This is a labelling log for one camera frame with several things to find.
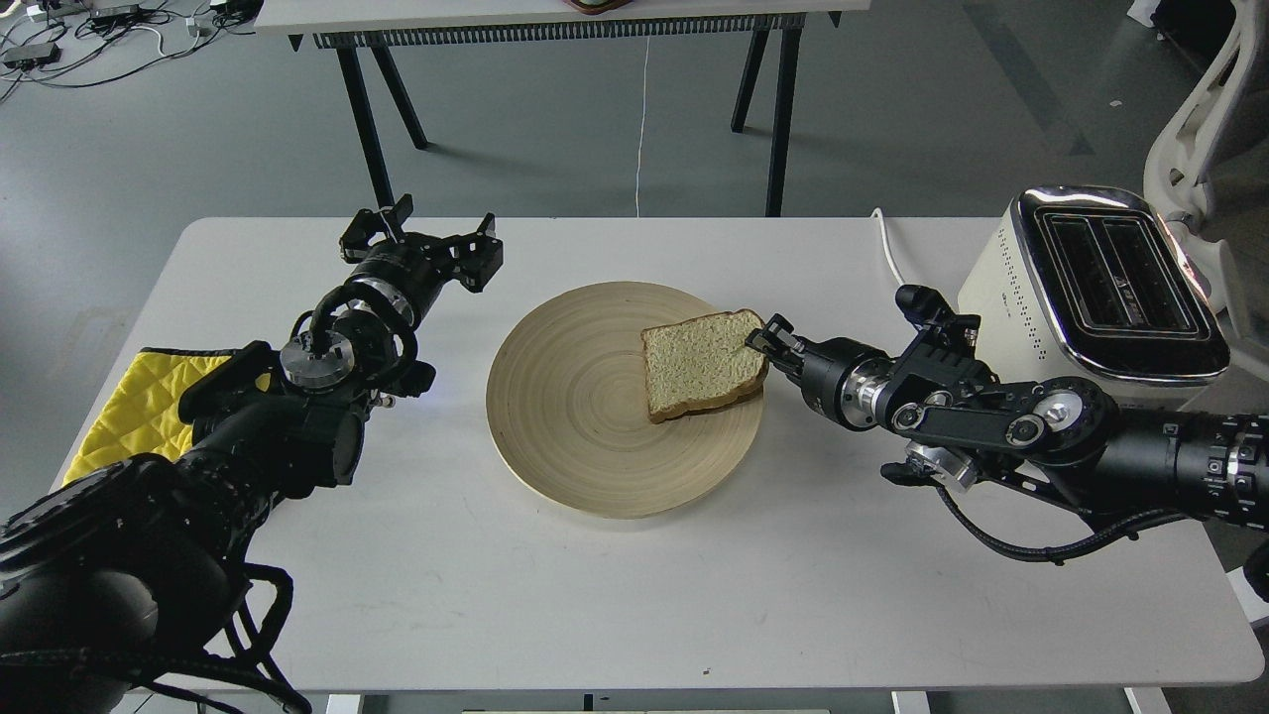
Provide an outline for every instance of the black table leg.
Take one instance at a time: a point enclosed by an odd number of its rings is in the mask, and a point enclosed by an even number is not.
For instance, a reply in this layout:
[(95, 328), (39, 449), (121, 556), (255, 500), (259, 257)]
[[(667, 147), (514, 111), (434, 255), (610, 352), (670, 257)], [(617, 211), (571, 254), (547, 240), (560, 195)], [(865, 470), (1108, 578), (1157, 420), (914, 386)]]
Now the black table leg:
[(374, 129), (374, 114), (365, 96), (365, 79), (357, 61), (357, 49), (341, 47), (339, 68), (344, 74), (344, 88), (348, 89), (348, 103), (353, 107), (353, 120), (357, 122), (357, 136), (362, 140), (362, 153), (365, 155), (365, 167), (371, 171), (371, 185), (374, 186), (374, 200), (378, 205), (391, 205), (392, 185), (388, 184), (388, 167), (383, 162), (383, 148), (379, 147), (379, 134)]
[(419, 114), (414, 113), (414, 104), (410, 101), (410, 95), (405, 91), (405, 84), (401, 81), (401, 74), (397, 72), (396, 62), (392, 61), (392, 53), (387, 47), (371, 47), (371, 52), (374, 53), (374, 61), (379, 63), (379, 71), (383, 72), (383, 81), (388, 82), (388, 91), (392, 93), (392, 100), (396, 101), (397, 112), (401, 112), (401, 120), (405, 122), (405, 129), (410, 132), (410, 141), (414, 142), (414, 147), (418, 150), (425, 150), (428, 147), (428, 136), (423, 133), (423, 126), (419, 124)]
[(793, 119), (793, 86), (797, 84), (797, 53), (802, 29), (789, 28), (780, 37), (780, 72), (775, 82), (775, 124), (772, 127), (772, 167), (766, 183), (766, 214), (779, 216), (784, 205), (784, 166), (789, 156), (789, 124)]
[(745, 117), (749, 115), (749, 101), (754, 98), (754, 85), (758, 84), (758, 70), (763, 66), (763, 53), (766, 52), (768, 29), (755, 29), (749, 41), (749, 56), (745, 58), (745, 74), (740, 77), (740, 94), (736, 95), (736, 108), (731, 113), (731, 131), (745, 131)]

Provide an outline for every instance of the slice of bread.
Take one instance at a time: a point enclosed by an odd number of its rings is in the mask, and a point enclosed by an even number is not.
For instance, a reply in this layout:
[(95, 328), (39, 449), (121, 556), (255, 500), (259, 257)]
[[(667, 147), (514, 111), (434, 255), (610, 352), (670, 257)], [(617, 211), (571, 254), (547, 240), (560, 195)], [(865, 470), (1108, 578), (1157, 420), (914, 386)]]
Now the slice of bread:
[(749, 332), (761, 326), (756, 312), (739, 309), (643, 330), (652, 424), (723, 407), (761, 388), (766, 356), (745, 346)]

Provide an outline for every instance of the white toaster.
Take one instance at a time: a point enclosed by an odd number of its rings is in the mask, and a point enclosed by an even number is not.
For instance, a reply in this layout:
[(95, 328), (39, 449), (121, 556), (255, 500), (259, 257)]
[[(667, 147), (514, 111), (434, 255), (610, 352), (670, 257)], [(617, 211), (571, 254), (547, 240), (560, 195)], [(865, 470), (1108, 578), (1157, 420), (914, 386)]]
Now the white toaster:
[(1138, 195), (1028, 189), (957, 295), (1001, 382), (1082, 377), (1124, 407), (1179, 407), (1230, 364), (1180, 247)]

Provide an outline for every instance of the background table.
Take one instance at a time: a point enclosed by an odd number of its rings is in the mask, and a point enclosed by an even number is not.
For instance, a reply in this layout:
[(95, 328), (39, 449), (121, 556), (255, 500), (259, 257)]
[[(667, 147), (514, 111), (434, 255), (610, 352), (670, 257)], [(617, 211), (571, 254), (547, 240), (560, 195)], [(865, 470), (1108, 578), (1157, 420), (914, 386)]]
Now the background table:
[[(871, 0), (638, 0), (602, 15), (584, 15), (561, 0), (269, 0), (255, 22), (261, 34), (288, 34), (296, 49), (303, 33), (313, 43), (339, 53), (344, 86), (371, 172), (379, 205), (396, 202), (387, 164), (379, 147), (374, 115), (365, 95), (365, 80), (357, 48), (369, 48), (388, 85), (392, 100), (405, 122), (414, 146), (426, 150), (429, 141), (397, 72), (390, 47), (401, 44), (456, 44), (523, 42), (534, 39), (590, 39), (753, 32), (745, 71), (741, 76), (731, 129), (744, 129), (758, 81), (766, 39), (782, 30), (780, 63), (772, 127), (772, 161), (766, 189), (766, 213), (779, 216), (784, 197), (789, 127), (797, 84), (797, 60), (806, 13), (830, 11), (834, 23), (843, 10), (864, 10)], [(575, 120), (584, 123), (585, 117)]]

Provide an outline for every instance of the table leg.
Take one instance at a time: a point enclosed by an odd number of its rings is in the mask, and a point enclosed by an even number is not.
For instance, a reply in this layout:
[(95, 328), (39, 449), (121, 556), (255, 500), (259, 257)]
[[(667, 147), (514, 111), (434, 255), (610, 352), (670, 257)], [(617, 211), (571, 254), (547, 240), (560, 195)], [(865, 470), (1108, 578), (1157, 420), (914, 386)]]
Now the table leg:
[(423, 133), (423, 126), (419, 123), (419, 114), (414, 112), (414, 103), (410, 101), (410, 95), (405, 91), (405, 82), (401, 81), (401, 74), (397, 72), (396, 62), (392, 61), (392, 53), (387, 47), (372, 47), (371, 52), (374, 55), (374, 61), (379, 63), (379, 72), (383, 74), (383, 81), (388, 84), (388, 91), (392, 93), (392, 101), (396, 101), (397, 112), (401, 113), (401, 120), (405, 122), (405, 131), (410, 132), (410, 141), (414, 141), (414, 147), (423, 151), (428, 147), (428, 136)]
[(1128, 698), (1132, 714), (1173, 714), (1164, 690), (1159, 687), (1127, 687), (1123, 694)]
[(766, 216), (779, 216), (784, 207), (784, 166), (789, 155), (789, 124), (793, 120), (793, 86), (797, 84), (797, 53), (802, 29), (789, 28), (780, 37), (780, 71), (775, 81), (775, 124), (772, 127), (772, 167), (766, 183)]
[(930, 700), (924, 691), (892, 691), (890, 701), (895, 714), (930, 714)]
[(731, 131), (745, 131), (745, 118), (749, 115), (749, 101), (754, 98), (754, 85), (758, 84), (758, 70), (763, 66), (763, 53), (766, 52), (769, 29), (755, 29), (749, 39), (749, 56), (745, 57), (745, 74), (740, 77), (740, 93), (736, 94), (736, 108), (731, 113)]
[(388, 183), (388, 167), (383, 162), (383, 148), (379, 134), (374, 129), (374, 114), (371, 100), (365, 96), (365, 79), (357, 61), (357, 49), (341, 47), (339, 68), (344, 74), (344, 88), (348, 89), (348, 103), (353, 107), (353, 120), (357, 122), (357, 136), (362, 140), (362, 153), (365, 155), (365, 167), (371, 171), (371, 185), (374, 186), (374, 200), (378, 205), (391, 205), (392, 185)]
[(332, 694), (326, 700), (326, 714), (362, 714), (363, 703), (359, 694)]

